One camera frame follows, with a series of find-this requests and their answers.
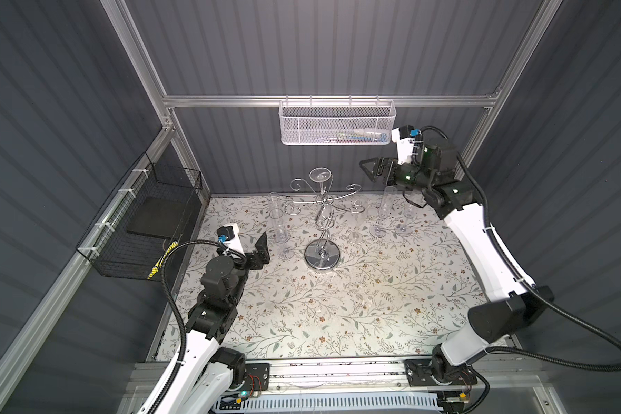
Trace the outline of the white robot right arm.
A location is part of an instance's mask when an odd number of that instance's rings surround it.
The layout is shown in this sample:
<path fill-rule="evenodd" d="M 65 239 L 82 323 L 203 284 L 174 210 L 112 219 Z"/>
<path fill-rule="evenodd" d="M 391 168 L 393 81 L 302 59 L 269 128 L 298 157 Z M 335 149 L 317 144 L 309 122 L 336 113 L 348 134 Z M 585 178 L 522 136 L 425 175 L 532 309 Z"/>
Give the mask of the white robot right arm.
<path fill-rule="evenodd" d="M 490 219 L 486 193 L 448 136 L 435 126 L 364 129 L 368 143 L 394 143 L 394 158 L 360 163 L 371 181 L 419 191 L 426 205 L 455 234 L 486 296 L 469 309 L 466 324 L 434 348 L 426 371 L 448 385 L 485 355 L 522 355 L 541 362 L 591 372 L 621 372 L 621 362 L 574 362 L 520 348 L 500 347 L 504 336 L 531 326 L 547 309 L 591 332 L 621 352 L 621 341 L 555 305 L 548 286 L 539 286 L 519 266 Z"/>

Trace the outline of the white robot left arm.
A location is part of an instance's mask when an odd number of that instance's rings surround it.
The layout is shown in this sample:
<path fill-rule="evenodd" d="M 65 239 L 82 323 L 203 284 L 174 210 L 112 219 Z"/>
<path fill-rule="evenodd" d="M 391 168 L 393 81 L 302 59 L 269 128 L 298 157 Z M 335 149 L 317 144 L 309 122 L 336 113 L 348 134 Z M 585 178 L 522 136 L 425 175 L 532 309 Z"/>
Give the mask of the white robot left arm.
<path fill-rule="evenodd" d="M 217 249 L 205 267 L 204 289 L 188 317 L 182 317 L 168 287 L 167 264 L 179 251 L 194 245 Z M 208 413 L 222 396 L 241 402 L 247 377 L 246 357 L 222 345 L 234 324 L 248 274 L 261 270 L 271 259 L 267 234 L 262 233 L 253 252 L 245 253 L 234 224 L 218 229 L 217 239 L 175 241 L 155 264 L 162 287 L 179 329 L 179 347 L 139 412 Z"/>

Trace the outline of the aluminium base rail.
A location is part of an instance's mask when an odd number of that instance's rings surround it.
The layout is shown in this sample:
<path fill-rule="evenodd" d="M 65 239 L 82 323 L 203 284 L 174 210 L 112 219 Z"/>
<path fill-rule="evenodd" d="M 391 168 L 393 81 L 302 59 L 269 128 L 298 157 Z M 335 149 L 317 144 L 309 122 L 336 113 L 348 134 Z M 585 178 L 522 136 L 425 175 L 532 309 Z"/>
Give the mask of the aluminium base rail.
<path fill-rule="evenodd" d="M 148 398 L 167 362 L 136 363 L 126 386 L 125 397 Z M 483 376 L 525 376 L 537 367 L 531 359 L 520 355 L 486 355 L 472 365 L 472 370 Z M 246 360 L 244 382 L 240 390 L 285 392 L 292 389 L 329 390 L 358 386 L 433 387 L 442 384 L 431 373 L 429 355 L 376 356 L 348 358 L 312 358 L 279 360 Z"/>

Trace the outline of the white ventilated cover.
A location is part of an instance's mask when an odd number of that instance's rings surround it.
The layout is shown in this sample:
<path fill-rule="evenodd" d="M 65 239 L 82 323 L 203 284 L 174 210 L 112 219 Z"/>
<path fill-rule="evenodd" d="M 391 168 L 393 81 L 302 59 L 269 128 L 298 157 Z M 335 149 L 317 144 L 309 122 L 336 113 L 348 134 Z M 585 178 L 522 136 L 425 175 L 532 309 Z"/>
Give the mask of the white ventilated cover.
<path fill-rule="evenodd" d="M 264 395 L 241 403 L 217 401 L 211 413 L 319 413 L 412 410 L 444 412 L 433 393 L 311 393 Z"/>

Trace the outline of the yellow black tool in basket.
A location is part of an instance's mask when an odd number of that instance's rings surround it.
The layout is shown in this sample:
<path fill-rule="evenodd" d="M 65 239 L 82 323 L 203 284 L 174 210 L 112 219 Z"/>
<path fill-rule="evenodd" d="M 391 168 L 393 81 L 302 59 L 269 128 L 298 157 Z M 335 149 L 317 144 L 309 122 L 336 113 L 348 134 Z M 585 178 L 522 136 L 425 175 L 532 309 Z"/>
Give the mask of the yellow black tool in basket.
<path fill-rule="evenodd" d="M 153 279 L 153 277 L 155 276 L 155 274 L 158 274 L 158 272 L 160 272 L 160 270 L 162 270 L 163 266 L 164 266 L 164 261 L 166 260 L 166 258 L 170 255 L 170 253 L 172 253 L 173 250 L 175 250 L 177 248 L 177 246 L 179 246 L 179 242 L 178 241 L 173 241 L 167 248 L 167 250 L 165 251 L 165 253 L 162 255 L 162 257 L 160 257 L 159 260 L 157 260 L 157 262 L 155 263 L 155 265 L 152 267 L 149 275 L 148 275 L 148 280 Z"/>

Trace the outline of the chrome wine glass rack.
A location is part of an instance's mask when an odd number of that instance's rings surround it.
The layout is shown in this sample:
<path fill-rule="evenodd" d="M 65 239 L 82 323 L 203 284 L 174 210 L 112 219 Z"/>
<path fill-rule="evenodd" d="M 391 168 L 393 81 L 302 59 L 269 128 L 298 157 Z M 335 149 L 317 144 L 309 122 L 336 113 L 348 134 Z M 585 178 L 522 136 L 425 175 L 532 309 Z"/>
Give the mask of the chrome wine glass rack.
<path fill-rule="evenodd" d="M 340 210 L 350 213 L 350 209 L 336 205 L 336 200 L 342 200 L 359 193 L 362 190 L 362 185 L 356 183 L 349 184 L 344 195 L 334 196 L 331 193 L 331 205 L 319 205 L 315 201 L 315 191 L 317 191 L 318 185 L 313 183 L 310 178 L 296 178 L 290 183 L 290 187 L 295 193 L 299 193 L 303 185 L 306 185 L 312 191 L 314 199 L 312 201 L 293 201 L 293 206 L 297 207 L 303 204 L 318 205 L 315 226 L 319 231 L 319 238 L 311 241 L 304 250 L 305 263 L 312 270 L 329 271 L 334 269 L 341 260 L 341 250 L 331 240 L 331 230 L 336 225 L 336 211 Z"/>

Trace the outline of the items in white basket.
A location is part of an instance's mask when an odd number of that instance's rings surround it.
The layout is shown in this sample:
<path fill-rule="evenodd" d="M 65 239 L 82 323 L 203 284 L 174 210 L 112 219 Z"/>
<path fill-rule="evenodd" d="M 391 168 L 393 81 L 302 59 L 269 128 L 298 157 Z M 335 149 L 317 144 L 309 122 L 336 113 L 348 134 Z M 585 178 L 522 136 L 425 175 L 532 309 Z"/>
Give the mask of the items in white basket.
<path fill-rule="evenodd" d="M 327 130 L 320 132 L 317 140 L 329 143 L 386 144 L 390 141 L 390 131 L 386 129 Z"/>

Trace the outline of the black pad in basket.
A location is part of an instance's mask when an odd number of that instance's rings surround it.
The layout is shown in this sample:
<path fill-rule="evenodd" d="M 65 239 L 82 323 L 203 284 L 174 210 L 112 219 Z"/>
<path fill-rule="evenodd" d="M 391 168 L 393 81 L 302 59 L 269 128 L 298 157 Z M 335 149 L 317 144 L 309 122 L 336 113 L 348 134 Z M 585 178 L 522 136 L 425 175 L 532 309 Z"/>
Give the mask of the black pad in basket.
<path fill-rule="evenodd" d="M 148 197 L 136 208 L 126 231 L 137 236 L 173 239 L 183 228 L 186 204 L 164 198 Z"/>

